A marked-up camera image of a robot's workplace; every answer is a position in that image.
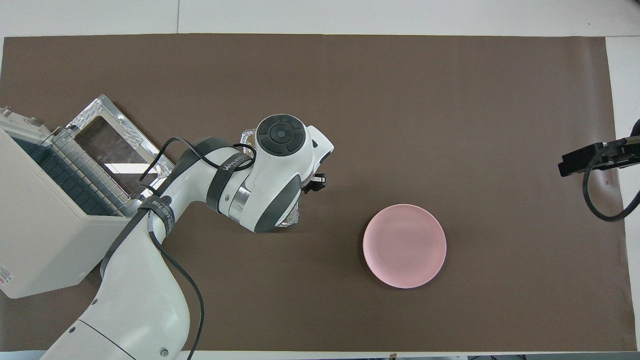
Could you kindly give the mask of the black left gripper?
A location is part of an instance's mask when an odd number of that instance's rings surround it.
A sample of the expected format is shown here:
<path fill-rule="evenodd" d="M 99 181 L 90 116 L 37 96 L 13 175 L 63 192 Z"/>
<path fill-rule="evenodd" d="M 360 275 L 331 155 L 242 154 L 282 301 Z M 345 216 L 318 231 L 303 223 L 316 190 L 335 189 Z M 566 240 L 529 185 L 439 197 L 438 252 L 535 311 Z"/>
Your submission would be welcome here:
<path fill-rule="evenodd" d="M 301 187 L 301 191 L 304 194 L 309 192 L 318 192 L 327 186 L 327 174 L 326 173 L 314 173 L 304 186 Z"/>

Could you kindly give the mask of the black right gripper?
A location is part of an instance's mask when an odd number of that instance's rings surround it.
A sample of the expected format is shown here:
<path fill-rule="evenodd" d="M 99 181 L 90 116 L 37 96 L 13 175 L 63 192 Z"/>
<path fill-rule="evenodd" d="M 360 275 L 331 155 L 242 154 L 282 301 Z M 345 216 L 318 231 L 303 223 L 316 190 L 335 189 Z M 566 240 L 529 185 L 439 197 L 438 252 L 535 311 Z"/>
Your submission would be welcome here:
<path fill-rule="evenodd" d="M 635 166 L 640 162 L 640 139 L 618 139 L 606 142 L 604 146 L 593 143 L 563 154 L 558 173 L 561 177 L 583 173 L 601 148 L 605 150 L 601 170 Z"/>

